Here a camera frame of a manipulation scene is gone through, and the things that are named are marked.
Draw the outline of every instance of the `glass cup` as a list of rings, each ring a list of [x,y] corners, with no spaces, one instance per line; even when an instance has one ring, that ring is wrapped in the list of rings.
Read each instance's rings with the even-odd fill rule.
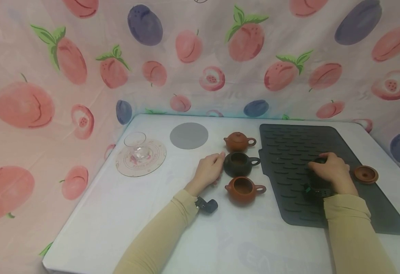
[[[146,135],[142,132],[133,132],[124,139],[124,144],[137,160],[145,159],[150,155],[150,149],[146,145]]]

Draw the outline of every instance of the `teapot lid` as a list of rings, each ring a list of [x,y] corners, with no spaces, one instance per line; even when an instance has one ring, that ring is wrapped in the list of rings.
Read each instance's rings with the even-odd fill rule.
[[[242,143],[247,141],[247,136],[241,132],[234,132],[228,136],[228,139],[230,139],[232,142]]]

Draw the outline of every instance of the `pink backdrop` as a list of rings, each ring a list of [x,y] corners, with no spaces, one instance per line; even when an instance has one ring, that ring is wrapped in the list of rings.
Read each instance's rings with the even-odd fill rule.
[[[400,165],[400,1],[142,4],[0,0],[0,273],[42,272],[136,113],[356,121]]]

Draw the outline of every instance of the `hand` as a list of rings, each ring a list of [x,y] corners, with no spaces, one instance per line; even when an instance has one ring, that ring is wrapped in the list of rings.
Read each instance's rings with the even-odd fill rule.
[[[322,179],[331,182],[336,193],[358,196],[358,191],[349,174],[349,165],[332,152],[322,153],[319,157],[327,158],[326,163],[309,162],[308,167]]]
[[[214,183],[221,175],[223,170],[223,162],[225,161],[225,153],[215,153],[201,159],[194,178],[189,182],[185,190],[192,196],[199,196],[208,185]]]

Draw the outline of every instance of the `coaster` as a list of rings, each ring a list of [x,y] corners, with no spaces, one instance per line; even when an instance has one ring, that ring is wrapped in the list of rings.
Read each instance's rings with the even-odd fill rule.
[[[144,176],[155,171],[165,160],[167,150],[160,141],[150,139],[147,142],[150,155],[146,159],[137,160],[129,150],[124,147],[116,157],[115,165],[117,170],[129,177]]]
[[[170,140],[175,147],[193,150],[205,144],[208,136],[208,130],[204,126],[197,123],[184,123],[171,131]]]

